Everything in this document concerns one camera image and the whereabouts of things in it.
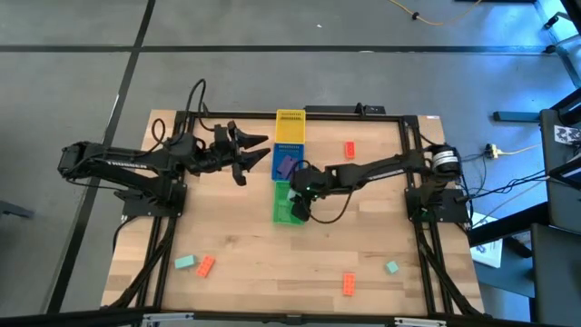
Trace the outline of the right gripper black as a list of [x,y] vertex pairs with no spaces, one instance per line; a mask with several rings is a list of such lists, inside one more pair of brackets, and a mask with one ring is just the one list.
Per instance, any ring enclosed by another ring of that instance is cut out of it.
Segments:
[[326,185],[326,174],[314,166],[301,168],[290,179],[290,188],[301,198],[294,198],[292,214],[307,222],[310,219],[311,199]]

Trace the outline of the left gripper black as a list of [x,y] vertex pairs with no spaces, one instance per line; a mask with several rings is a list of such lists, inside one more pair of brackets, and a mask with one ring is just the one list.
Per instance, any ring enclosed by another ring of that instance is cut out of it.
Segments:
[[270,148],[264,148],[249,153],[239,153],[239,147],[250,149],[266,142],[269,137],[246,134],[234,121],[229,121],[227,126],[215,125],[213,136],[213,143],[205,150],[199,150],[194,154],[192,173],[195,175],[213,173],[220,171],[224,166],[231,165],[234,181],[239,186],[244,186],[247,182],[243,172],[248,172],[271,152]]

